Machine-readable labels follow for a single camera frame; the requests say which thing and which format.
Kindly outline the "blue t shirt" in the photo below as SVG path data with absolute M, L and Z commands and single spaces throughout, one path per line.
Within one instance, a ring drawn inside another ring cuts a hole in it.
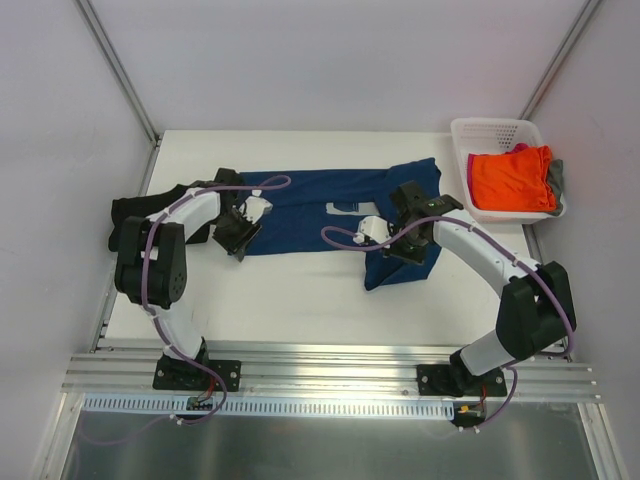
M 287 171 L 291 184 L 267 191 L 272 211 L 260 220 L 261 231 L 250 243 L 249 256 L 318 253 L 334 248 L 321 237 L 326 226 L 354 232 L 360 220 L 379 215 L 396 223 L 391 194 L 415 181 L 429 198 L 440 195 L 441 172 L 433 158 L 387 169 Z

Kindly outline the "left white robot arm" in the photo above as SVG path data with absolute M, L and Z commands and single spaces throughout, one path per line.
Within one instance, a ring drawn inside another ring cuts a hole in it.
M 162 358 L 177 361 L 175 375 L 188 388 L 208 381 L 210 365 L 183 299 L 187 244 L 212 239 L 242 261 L 272 208 L 261 189 L 225 168 L 212 180 L 113 203 L 109 249 L 117 254 L 115 287 L 150 318 L 164 343 Z

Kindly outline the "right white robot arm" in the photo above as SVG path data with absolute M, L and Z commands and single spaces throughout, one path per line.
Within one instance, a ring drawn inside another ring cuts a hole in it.
M 568 273 L 559 263 L 541 264 L 508 249 L 475 224 L 460 202 L 449 195 L 429 198 L 414 181 L 397 187 L 390 199 L 397 221 L 389 228 L 386 253 L 418 262 L 431 246 L 449 250 L 500 300 L 493 330 L 451 354 L 447 363 L 420 367 L 422 394 L 503 396 L 505 387 L 495 383 L 502 368 L 573 340 L 575 309 Z

